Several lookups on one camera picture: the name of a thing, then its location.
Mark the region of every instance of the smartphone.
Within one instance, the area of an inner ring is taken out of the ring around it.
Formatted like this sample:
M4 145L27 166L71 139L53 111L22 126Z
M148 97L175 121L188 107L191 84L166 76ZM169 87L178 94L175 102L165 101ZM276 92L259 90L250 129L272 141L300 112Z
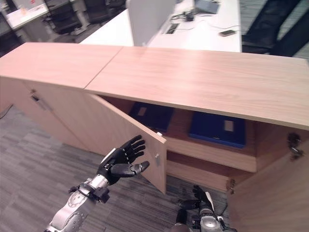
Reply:
M236 31L234 30L226 30L226 31L222 31L219 33L220 36L229 36L229 35L234 35L236 33Z

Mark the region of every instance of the black office chair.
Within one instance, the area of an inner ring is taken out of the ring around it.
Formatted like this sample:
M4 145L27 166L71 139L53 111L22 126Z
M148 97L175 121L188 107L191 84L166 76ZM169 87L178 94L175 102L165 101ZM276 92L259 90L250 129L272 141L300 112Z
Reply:
M22 44L22 39L16 35L2 12L0 12L0 57Z
M268 0L242 36L242 52L264 54L277 42L281 25L300 0Z
M277 42L270 54L292 57L309 42L309 10L303 14L297 23Z
M108 8L112 10L113 15L117 15L126 9L126 0L110 0Z
M84 0L88 22L102 24L111 18L105 0Z
M6 0L6 3L8 4L8 9L6 10L7 14L17 11L16 4L13 0Z
M71 34L82 27L70 0L44 0L49 11L45 21L57 34Z

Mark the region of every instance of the door handle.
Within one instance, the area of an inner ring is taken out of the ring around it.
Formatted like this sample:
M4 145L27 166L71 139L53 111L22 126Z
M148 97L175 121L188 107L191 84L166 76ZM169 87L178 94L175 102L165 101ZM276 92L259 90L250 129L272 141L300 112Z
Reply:
M40 98L35 91L32 91L31 93L31 99L37 103L37 105L39 107L41 107L43 110L48 110L48 111L52 111L53 109L47 104L46 101L44 101L44 99Z

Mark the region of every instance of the cabinet door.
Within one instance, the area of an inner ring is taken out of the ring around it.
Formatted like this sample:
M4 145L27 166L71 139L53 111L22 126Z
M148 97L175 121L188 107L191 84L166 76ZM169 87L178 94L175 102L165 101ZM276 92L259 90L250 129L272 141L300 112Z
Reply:
M299 148L308 154L309 139ZM308 231L309 156L294 161L290 156L287 152L228 193L229 217L238 232Z
M12 90L7 86L5 79L0 77L0 113L13 103L11 95Z
M9 96L9 101L37 122L43 130L66 144L88 150L49 109L44 109L40 102L34 101L30 90L22 81L1 78L1 85L1 88L6 90L5 92L9 92L9 95L6 95L6 97Z
M143 173L155 187L166 192L166 140L129 117L101 97L44 84L28 83L51 105L55 115L93 152L107 155L114 147L141 134L145 155L136 162L149 161Z

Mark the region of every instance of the robotic arm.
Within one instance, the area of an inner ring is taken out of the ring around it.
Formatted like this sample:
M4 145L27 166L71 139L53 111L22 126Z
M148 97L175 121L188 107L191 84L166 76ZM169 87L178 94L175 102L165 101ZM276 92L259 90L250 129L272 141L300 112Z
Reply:
M204 192L199 186L194 185L193 193L197 200L179 200L179 206L182 210L198 209L198 215L192 217L193 229L201 232L237 232L236 229L225 225L222 216L215 214L209 192Z
M97 175L88 178L79 186L69 190L73 193L68 202L54 216L44 232L77 232L97 202L109 199L108 185L115 184L121 177L132 177L145 171L149 162L132 165L144 154L145 141L141 135L134 137L119 148L114 148L101 162Z

